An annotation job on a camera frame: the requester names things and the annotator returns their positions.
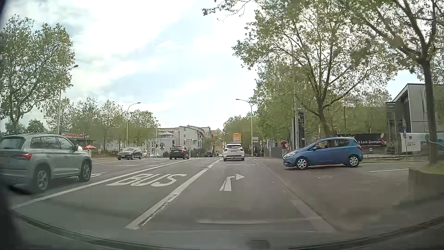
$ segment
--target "pedestrian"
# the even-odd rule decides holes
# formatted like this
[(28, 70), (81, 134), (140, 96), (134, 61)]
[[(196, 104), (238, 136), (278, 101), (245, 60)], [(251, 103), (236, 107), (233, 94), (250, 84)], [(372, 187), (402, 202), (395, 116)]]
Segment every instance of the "pedestrian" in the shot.
[(284, 156), (290, 152), (290, 146), (285, 140), (281, 142), (281, 145), (282, 145), (282, 158), (284, 158)]

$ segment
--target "tail light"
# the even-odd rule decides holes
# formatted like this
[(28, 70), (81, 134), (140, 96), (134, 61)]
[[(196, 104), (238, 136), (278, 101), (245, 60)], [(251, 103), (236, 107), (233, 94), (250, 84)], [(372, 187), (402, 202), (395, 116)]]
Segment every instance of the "tail light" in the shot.
[(24, 153), (19, 156), (19, 160), (29, 161), (31, 159), (31, 156), (32, 156), (31, 153)]

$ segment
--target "street lamp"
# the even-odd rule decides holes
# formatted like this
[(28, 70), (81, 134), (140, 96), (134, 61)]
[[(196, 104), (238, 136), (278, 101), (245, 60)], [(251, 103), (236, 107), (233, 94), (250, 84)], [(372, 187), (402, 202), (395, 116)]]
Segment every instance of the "street lamp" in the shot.
[[(127, 113), (130, 111), (130, 107), (131, 107), (132, 105), (134, 105), (134, 104), (139, 104), (139, 103), (140, 103), (140, 102), (136, 102), (136, 103), (133, 103), (133, 104), (129, 105), (128, 108), (127, 108)], [(129, 118), (127, 119), (127, 140), (126, 140), (126, 142), (125, 142), (125, 147), (128, 146), (128, 121), (129, 121)]]
[(156, 120), (156, 141), (155, 141), (155, 145), (154, 145), (154, 153), (156, 154), (156, 157), (157, 157), (157, 123), (158, 122), (159, 121)]
[(251, 157), (253, 157), (253, 106), (251, 106), (251, 104), (246, 100), (237, 99), (237, 98), (236, 98), (236, 100), (247, 102), (251, 108)]
[[(66, 70), (66, 72), (70, 71), (73, 68), (77, 68), (79, 65), (74, 65)], [(62, 88), (60, 88), (59, 92), (59, 117), (57, 118), (57, 134), (60, 134), (60, 107), (62, 104)]]

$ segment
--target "window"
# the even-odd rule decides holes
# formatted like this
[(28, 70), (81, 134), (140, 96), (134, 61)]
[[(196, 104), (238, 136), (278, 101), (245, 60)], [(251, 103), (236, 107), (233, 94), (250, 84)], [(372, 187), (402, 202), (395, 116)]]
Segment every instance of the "window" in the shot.
[(42, 137), (35, 137), (31, 139), (31, 148), (32, 149), (42, 149)]
[(350, 142), (348, 140), (340, 139), (340, 140), (334, 140), (334, 146), (335, 147), (345, 147), (348, 146)]
[(62, 137), (58, 137), (57, 140), (60, 143), (60, 148), (64, 149), (64, 150), (72, 150), (73, 149), (73, 145), (70, 141), (68, 141), (65, 138)]
[(334, 145), (334, 140), (326, 140), (317, 143), (315, 147), (317, 149), (326, 149), (326, 148), (331, 148), (333, 145)]
[(240, 149), (242, 146), (241, 145), (227, 145), (226, 148), (228, 149)]
[(42, 137), (43, 140), (43, 148), (45, 149), (60, 149), (59, 142), (54, 136), (45, 136)]
[(21, 149), (23, 137), (5, 137), (0, 141), (0, 149)]

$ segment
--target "asphalt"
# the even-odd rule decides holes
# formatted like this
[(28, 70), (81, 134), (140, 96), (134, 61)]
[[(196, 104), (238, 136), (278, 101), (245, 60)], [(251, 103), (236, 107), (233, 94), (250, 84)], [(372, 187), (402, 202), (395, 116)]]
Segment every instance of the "asphalt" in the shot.
[[(226, 241), (201, 236), (217, 232), (235, 244), (243, 235), (279, 232), (298, 235), (299, 243), (317, 233), (320, 242), (382, 223), (381, 213), (408, 196), (406, 169), (412, 164), (423, 163), (287, 170), (280, 159), (250, 157), (97, 161), (87, 183), (68, 178), (43, 194), (9, 197), (27, 218), (104, 238), (161, 245), (172, 244), (174, 236), (176, 243), (197, 246), (198, 239), (223, 249)], [(236, 246), (245, 244), (238, 240)]]

